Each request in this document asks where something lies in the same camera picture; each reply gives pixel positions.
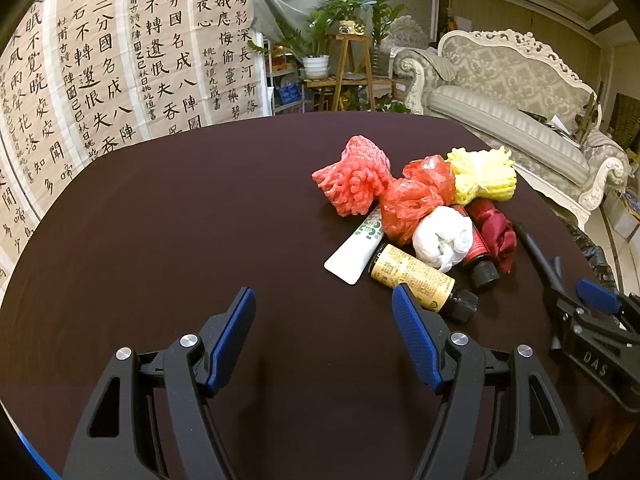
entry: dark brown tablecloth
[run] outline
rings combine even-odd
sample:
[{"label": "dark brown tablecloth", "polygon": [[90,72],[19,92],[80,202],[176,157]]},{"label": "dark brown tablecloth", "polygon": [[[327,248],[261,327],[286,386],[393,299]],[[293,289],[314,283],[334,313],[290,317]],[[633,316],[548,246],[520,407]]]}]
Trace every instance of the dark brown tablecloth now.
[{"label": "dark brown tablecloth", "polygon": [[[340,218],[310,175],[358,134],[386,152],[395,176],[416,158],[485,148],[435,118],[290,115],[145,142],[100,158],[69,185],[25,248],[0,310],[0,399],[55,470],[119,347],[165,348],[246,285],[257,295],[255,322],[211,403],[239,477],[410,478],[438,398],[417,381],[391,290],[367,276],[349,286],[322,268],[363,218]],[[562,256],[569,289],[593,277],[522,178],[500,208],[549,257]],[[464,330],[489,348],[531,345],[584,437],[602,397],[549,356],[542,282],[523,248]],[[484,456],[490,404],[487,396],[470,475]],[[159,411],[165,429],[162,402]],[[181,478],[175,451],[167,455]]]}]

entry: red bottle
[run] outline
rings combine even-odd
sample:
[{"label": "red bottle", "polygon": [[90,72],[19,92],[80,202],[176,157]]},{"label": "red bottle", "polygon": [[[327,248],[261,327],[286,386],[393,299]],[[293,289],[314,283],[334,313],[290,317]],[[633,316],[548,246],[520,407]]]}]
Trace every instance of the red bottle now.
[{"label": "red bottle", "polygon": [[[451,206],[462,216],[468,216],[465,208],[461,205]],[[476,226],[472,224],[474,232],[474,243],[471,245],[471,250],[462,260],[462,267],[469,273],[471,284],[476,292],[484,292],[492,288],[495,283],[500,279],[500,274],[495,268],[494,263],[491,260],[491,253],[482,240],[480,232],[476,229]]]}]

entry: blue basket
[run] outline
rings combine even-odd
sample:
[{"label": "blue basket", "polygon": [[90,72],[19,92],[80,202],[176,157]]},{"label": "blue basket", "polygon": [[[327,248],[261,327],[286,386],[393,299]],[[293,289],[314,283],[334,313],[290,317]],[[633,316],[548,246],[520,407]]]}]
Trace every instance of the blue basket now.
[{"label": "blue basket", "polygon": [[288,86],[278,88],[278,95],[280,96],[280,102],[283,105],[289,105],[302,99],[302,95],[300,95],[300,90],[296,84],[290,84]]}]

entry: blue gripper pad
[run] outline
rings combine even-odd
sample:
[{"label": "blue gripper pad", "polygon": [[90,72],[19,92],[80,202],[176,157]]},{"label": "blue gripper pad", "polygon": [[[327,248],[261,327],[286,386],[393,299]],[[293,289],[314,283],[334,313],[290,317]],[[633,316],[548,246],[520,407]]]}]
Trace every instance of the blue gripper pad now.
[{"label": "blue gripper pad", "polygon": [[402,285],[394,288],[391,303],[396,323],[418,378],[438,393],[444,386],[444,381],[438,366],[438,350],[416,310],[422,307],[415,298],[409,297]]},{"label": "blue gripper pad", "polygon": [[607,314],[607,316],[617,316],[622,307],[615,292],[588,282],[580,280],[575,286],[575,293],[585,304]]},{"label": "blue gripper pad", "polygon": [[217,393],[224,388],[236,367],[238,356],[255,317],[255,294],[248,288],[241,298],[236,298],[231,317],[211,353],[211,374],[207,387]]}]

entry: metal screw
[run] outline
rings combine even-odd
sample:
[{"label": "metal screw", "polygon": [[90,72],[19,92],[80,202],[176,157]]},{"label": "metal screw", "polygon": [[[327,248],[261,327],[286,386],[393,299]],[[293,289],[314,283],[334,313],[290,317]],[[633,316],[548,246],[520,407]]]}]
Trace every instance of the metal screw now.
[{"label": "metal screw", "polygon": [[124,361],[131,357],[131,348],[124,346],[120,350],[116,352],[116,359],[119,361]]},{"label": "metal screw", "polygon": [[520,345],[518,346],[518,354],[522,357],[531,357],[533,355],[533,350],[528,345]]},{"label": "metal screw", "polygon": [[469,342],[469,338],[462,332],[454,332],[451,334],[451,342],[457,346],[464,346]]},{"label": "metal screw", "polygon": [[190,348],[198,342],[198,336],[193,334],[183,335],[180,338],[180,344],[185,348]]}]

